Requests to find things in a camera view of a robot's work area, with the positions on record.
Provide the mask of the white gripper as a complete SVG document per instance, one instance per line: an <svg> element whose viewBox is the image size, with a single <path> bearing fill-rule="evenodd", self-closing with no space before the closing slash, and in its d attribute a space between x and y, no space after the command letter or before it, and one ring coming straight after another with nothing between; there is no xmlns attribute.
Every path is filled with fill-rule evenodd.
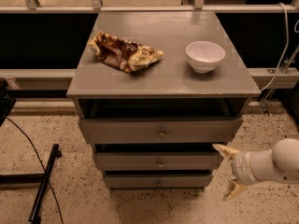
<svg viewBox="0 0 299 224"><path fill-rule="evenodd" d="M250 168L249 158L251 152L241 151L238 149L227 147L221 144L213 144L213 147L223 156L223 158L232 160L232 170L236 179L229 182L228 188L223 196L224 201L231 201L247 186L258 183L258 179L254 176Z"/></svg>

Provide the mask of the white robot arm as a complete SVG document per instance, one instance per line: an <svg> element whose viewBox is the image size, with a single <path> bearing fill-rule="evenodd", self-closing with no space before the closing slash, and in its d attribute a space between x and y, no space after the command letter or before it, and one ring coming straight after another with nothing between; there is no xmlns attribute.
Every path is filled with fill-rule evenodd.
<svg viewBox="0 0 299 224"><path fill-rule="evenodd" d="M223 196L231 201L248 186L260 182L281 184L299 183L299 141L286 138L276 142L271 149L264 151L240 151L221 144L213 147L231 162L235 179L229 182Z"/></svg>

